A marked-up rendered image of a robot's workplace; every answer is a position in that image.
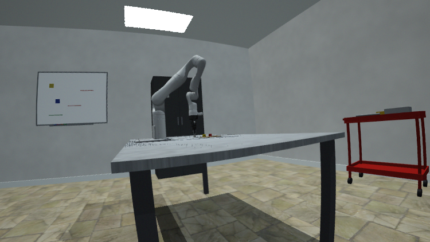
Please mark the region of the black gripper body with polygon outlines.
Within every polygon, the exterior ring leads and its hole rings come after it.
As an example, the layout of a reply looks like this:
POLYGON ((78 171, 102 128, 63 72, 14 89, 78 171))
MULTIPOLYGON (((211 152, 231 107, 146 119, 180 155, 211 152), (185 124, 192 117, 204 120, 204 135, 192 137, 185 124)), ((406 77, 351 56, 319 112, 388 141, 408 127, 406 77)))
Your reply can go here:
POLYGON ((196 119, 198 119, 198 115, 190 115, 189 119, 192 120, 192 122, 194 122, 194 120, 196 122, 196 119))

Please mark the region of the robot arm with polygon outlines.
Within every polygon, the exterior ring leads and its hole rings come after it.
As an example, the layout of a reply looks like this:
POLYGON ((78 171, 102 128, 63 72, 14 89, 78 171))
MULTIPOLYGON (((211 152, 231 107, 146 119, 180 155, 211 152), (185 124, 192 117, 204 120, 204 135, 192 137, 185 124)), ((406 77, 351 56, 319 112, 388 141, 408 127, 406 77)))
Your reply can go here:
POLYGON ((153 139, 166 138, 166 123, 165 123, 165 99, 177 88, 179 88, 187 79, 189 71, 197 68, 196 75, 192 78, 190 83, 190 90, 186 98, 189 104, 190 115, 203 115, 202 112, 197 112, 197 103, 192 100, 198 99, 198 86, 200 78, 205 69, 206 60, 198 55, 193 56, 186 65, 180 69, 160 90, 152 95, 151 101, 153 103, 153 139), (155 105, 154 105, 155 104, 155 105))

